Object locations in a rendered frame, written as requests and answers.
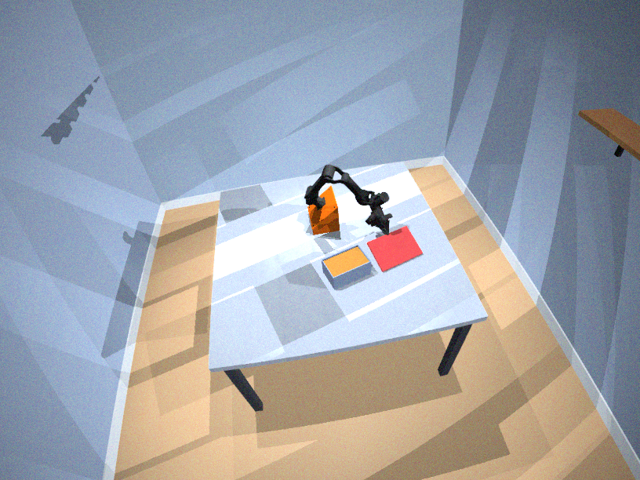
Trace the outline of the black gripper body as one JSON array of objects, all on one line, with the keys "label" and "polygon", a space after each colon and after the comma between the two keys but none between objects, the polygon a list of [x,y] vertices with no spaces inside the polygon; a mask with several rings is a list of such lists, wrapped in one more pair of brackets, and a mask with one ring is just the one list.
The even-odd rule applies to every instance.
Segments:
[{"label": "black gripper body", "polygon": [[371,224],[371,227],[374,227],[375,225],[381,224],[381,223],[383,223],[383,222],[385,222],[388,219],[393,217],[392,213],[384,214],[383,207],[381,207],[381,206],[377,206],[376,208],[371,209],[371,211],[372,212],[375,211],[379,216],[379,218],[376,218],[374,220],[374,222]]}]

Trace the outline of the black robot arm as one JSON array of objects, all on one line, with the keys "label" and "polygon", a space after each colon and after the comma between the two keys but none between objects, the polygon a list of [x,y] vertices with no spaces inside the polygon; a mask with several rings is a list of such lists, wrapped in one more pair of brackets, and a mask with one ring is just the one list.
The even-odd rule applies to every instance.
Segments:
[{"label": "black robot arm", "polygon": [[[342,177],[340,180],[334,180],[334,174],[337,171]],[[325,205],[325,197],[318,196],[320,189],[324,184],[344,184],[354,195],[355,199],[360,205],[369,205],[370,209],[374,209],[377,206],[383,205],[390,200],[390,196],[387,192],[378,193],[375,195],[375,191],[366,191],[361,189],[356,182],[350,177],[349,173],[344,172],[340,167],[335,165],[325,165],[322,175],[317,179],[313,185],[309,185],[305,192],[305,200],[307,205],[317,206],[317,210],[320,210]],[[370,195],[370,198],[369,198]],[[372,224],[376,218],[379,218],[378,214],[373,211],[366,219],[368,225]]]}]

